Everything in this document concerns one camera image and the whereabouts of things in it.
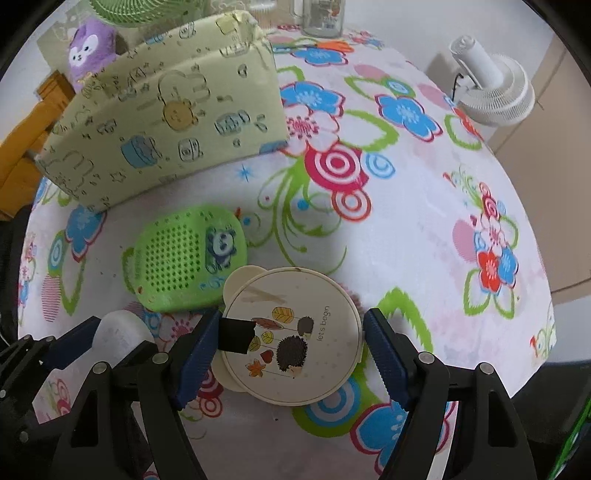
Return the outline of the white oval mouse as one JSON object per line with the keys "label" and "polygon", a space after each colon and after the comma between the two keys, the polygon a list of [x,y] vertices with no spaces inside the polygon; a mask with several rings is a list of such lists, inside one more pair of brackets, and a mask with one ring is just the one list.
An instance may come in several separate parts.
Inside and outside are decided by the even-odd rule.
{"label": "white oval mouse", "polygon": [[92,350],[99,360],[115,366],[144,341],[154,342],[142,320],[127,310],[117,310],[101,319],[92,340]]}

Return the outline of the green perforated panda case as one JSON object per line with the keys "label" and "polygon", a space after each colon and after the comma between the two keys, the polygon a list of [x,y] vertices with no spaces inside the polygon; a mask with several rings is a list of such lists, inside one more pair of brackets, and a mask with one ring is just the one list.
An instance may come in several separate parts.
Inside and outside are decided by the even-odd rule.
{"label": "green perforated panda case", "polygon": [[225,280],[247,263],[235,213],[200,205],[145,226],[132,251],[130,284],[137,301],[157,313],[221,304]]}

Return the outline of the round beige hedgehog mirror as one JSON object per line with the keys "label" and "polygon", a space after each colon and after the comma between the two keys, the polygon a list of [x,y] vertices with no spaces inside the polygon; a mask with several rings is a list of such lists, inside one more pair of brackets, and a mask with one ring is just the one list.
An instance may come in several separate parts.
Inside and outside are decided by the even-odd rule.
{"label": "round beige hedgehog mirror", "polygon": [[245,266],[223,287],[226,318],[253,325],[245,353],[216,352],[231,391],[283,407],[310,405],[345,385],[362,359],[358,308],[341,285],[301,267]]}

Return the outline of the wooden chair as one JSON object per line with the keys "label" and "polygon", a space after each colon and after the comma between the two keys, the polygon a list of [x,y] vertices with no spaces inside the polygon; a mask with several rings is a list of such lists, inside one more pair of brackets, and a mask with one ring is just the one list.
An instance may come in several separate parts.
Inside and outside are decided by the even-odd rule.
{"label": "wooden chair", "polygon": [[1,144],[0,211],[1,220],[13,218],[33,202],[41,173],[34,158],[47,140],[50,130],[75,96],[67,78],[54,71],[37,89],[40,101]]}

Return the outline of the floral tablecloth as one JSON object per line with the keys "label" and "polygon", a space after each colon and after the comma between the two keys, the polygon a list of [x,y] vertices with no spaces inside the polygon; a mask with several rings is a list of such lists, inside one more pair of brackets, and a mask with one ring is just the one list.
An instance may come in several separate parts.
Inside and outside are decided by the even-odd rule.
{"label": "floral tablecloth", "polygon": [[290,144],[176,180],[94,214],[49,181],[37,191],[19,279],[19,330],[58,336],[127,309],[161,349],[195,313],[161,314],[131,291],[132,246],[164,215],[235,213],[249,261],[325,273],[360,310],[449,365],[491,363],[510,394],[556,342],[550,288],[518,194],[467,116],[366,32],[352,53],[280,28],[273,37]]}

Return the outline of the yellow patterned cardboard box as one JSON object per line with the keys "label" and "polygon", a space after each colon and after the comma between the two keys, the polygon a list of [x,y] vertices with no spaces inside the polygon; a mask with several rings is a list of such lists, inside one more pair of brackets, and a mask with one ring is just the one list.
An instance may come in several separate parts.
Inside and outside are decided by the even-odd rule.
{"label": "yellow patterned cardboard box", "polygon": [[166,32],[90,76],[37,165],[101,212],[286,143],[273,48],[256,19],[238,10]]}

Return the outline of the purple plush bunny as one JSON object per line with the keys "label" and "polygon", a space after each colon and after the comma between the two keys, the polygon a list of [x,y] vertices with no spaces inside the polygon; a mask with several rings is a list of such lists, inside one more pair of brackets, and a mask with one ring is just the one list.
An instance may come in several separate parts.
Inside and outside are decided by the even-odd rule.
{"label": "purple plush bunny", "polygon": [[85,80],[112,63],[116,54],[116,30],[95,17],[88,17],[69,44],[68,76],[76,93]]}

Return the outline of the patterned paper backdrop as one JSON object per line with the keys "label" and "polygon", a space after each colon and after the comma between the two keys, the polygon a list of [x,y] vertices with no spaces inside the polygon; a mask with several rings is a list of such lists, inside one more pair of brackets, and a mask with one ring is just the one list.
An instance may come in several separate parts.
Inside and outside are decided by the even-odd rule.
{"label": "patterned paper backdrop", "polygon": [[69,45],[78,26],[77,17],[55,22],[37,40],[37,46],[52,71],[68,73]]}

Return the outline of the white clip fan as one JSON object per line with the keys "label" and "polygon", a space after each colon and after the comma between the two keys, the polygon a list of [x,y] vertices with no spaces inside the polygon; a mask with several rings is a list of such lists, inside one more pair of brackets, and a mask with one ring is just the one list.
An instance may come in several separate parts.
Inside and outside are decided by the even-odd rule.
{"label": "white clip fan", "polygon": [[506,127],[519,124],[531,114],[536,103],[535,90],[519,62],[489,54],[469,35],[454,40],[450,52],[473,83],[458,100],[472,120],[490,127]]}

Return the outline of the green desk fan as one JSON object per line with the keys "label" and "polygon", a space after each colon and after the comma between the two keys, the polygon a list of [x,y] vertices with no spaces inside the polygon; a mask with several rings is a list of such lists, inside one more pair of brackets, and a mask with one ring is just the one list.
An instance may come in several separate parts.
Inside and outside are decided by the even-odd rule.
{"label": "green desk fan", "polygon": [[94,13],[107,23],[135,27],[161,20],[204,14],[204,1],[191,0],[89,0]]}

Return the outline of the cotton swab container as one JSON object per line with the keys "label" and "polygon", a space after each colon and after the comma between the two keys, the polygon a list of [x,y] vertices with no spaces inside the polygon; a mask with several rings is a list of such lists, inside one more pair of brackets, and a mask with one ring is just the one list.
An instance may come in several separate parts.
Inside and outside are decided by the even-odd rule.
{"label": "cotton swab container", "polygon": [[276,0],[249,0],[249,12],[256,17],[257,20],[269,17],[276,11]]}

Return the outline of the glass mason jar mug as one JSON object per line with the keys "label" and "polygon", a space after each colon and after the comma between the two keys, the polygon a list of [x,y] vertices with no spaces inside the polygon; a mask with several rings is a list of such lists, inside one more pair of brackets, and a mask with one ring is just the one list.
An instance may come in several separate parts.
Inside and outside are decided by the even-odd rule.
{"label": "glass mason jar mug", "polygon": [[329,39],[342,35],[345,0],[303,0],[295,4],[301,6],[301,29],[304,33]]}

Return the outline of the orange handled scissors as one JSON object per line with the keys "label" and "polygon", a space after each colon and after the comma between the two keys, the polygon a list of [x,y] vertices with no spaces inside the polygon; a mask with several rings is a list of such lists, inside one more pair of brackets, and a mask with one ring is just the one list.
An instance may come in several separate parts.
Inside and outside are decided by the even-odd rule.
{"label": "orange handled scissors", "polygon": [[308,48],[317,48],[322,50],[330,50],[335,51],[343,54],[352,53],[355,51],[348,42],[344,40],[325,40],[325,41],[318,41],[314,44],[308,45]]}

